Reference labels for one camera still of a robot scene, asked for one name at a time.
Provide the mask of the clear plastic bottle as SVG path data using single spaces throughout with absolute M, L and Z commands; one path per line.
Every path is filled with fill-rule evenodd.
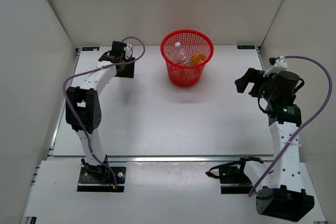
M 180 42 L 174 44 L 174 49 L 168 53 L 167 58 L 179 66 L 191 66 L 191 55 L 182 47 Z

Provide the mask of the orange juice bottle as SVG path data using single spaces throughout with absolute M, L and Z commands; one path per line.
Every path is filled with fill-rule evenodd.
M 205 54 L 196 54 L 191 56 L 190 64 L 191 66 L 197 66 L 202 64 L 204 61 L 206 61 L 206 55 Z

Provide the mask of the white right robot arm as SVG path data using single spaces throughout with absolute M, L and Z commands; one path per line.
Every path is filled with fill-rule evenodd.
M 258 214 L 298 222 L 314 208 L 314 197 L 307 194 L 301 176 L 297 130 L 302 119 L 294 103 L 304 80 L 290 71 L 266 75 L 249 68 L 235 81 L 237 92 L 243 93 L 249 83 L 253 84 L 249 95 L 267 102 L 260 110 L 268 116 L 274 160 L 246 161 L 236 168 L 236 177 L 252 182 L 249 196 L 256 197 Z

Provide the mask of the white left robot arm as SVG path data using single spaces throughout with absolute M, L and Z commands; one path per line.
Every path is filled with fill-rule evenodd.
M 80 139 L 86 172 L 98 182 L 105 182 L 111 175 L 98 133 L 102 120 L 99 95 L 113 77 L 133 78 L 134 61 L 133 46 L 114 41 L 98 59 L 94 71 L 85 73 L 80 85 L 66 89 L 66 122 Z

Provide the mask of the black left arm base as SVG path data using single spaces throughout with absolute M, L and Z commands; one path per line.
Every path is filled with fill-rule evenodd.
M 126 178 L 126 167 L 115 166 L 111 169 L 114 172 L 116 181 L 109 169 L 105 166 L 93 166 L 88 164 L 84 158 L 81 159 L 82 167 L 78 178 L 77 191 L 79 192 L 105 192 L 123 193 Z

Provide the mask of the blue label clear bottle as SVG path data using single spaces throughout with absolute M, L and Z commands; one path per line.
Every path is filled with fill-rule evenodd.
M 131 91 L 131 87 L 132 87 L 132 84 L 133 84 L 133 79 L 132 78 L 121 78 L 120 83 L 121 83 L 121 88 L 122 88 L 123 92 L 130 92 Z

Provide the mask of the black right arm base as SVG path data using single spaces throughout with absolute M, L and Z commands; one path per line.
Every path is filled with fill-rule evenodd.
M 220 180 L 222 195 L 248 194 L 253 185 L 245 174 L 246 163 L 256 162 L 263 164 L 258 157 L 243 155 L 238 161 L 233 161 L 210 168 L 205 174 Z

